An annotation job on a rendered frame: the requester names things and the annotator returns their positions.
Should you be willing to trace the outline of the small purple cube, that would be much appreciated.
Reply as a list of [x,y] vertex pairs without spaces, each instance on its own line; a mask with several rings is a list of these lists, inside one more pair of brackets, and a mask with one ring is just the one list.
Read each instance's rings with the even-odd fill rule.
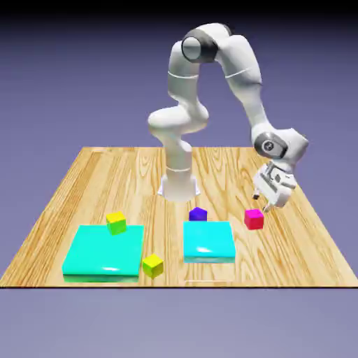
[[189,212],[189,221],[206,221],[207,217],[207,210],[200,207],[195,207]]

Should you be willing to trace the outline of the small magenta cube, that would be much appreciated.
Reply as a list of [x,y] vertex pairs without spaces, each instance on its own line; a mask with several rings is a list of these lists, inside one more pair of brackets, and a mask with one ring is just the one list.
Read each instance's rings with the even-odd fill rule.
[[264,215],[259,209],[246,210],[244,223],[249,230],[263,229]]

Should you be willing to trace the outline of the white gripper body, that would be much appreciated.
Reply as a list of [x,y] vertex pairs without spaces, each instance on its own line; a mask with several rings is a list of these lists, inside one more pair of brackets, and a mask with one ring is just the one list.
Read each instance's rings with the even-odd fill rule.
[[273,207],[282,208],[289,200],[292,189],[281,185],[275,179],[269,176],[269,166],[263,164],[258,172],[253,177],[254,191],[257,189],[262,194],[267,203],[273,205]]

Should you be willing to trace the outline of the large narrow cyan box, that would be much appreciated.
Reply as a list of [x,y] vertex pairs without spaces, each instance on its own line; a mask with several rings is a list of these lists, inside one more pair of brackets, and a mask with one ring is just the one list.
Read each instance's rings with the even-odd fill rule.
[[236,247],[228,221],[183,223],[185,263],[234,263]]

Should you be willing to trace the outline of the large wide cyan box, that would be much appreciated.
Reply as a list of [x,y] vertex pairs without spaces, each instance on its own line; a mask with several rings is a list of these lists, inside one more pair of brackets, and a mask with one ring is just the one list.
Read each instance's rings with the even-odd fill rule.
[[111,235],[105,225],[80,225],[62,264],[67,282],[137,282],[143,225]]

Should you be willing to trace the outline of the small yellow cube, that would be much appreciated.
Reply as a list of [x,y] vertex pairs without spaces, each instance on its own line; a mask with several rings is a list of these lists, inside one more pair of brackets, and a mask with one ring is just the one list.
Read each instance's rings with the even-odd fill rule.
[[142,262],[143,272],[150,278],[155,278],[164,272],[164,260],[156,254],[151,254]]
[[120,211],[109,213],[106,216],[106,225],[112,236],[121,234],[127,229],[126,217]]

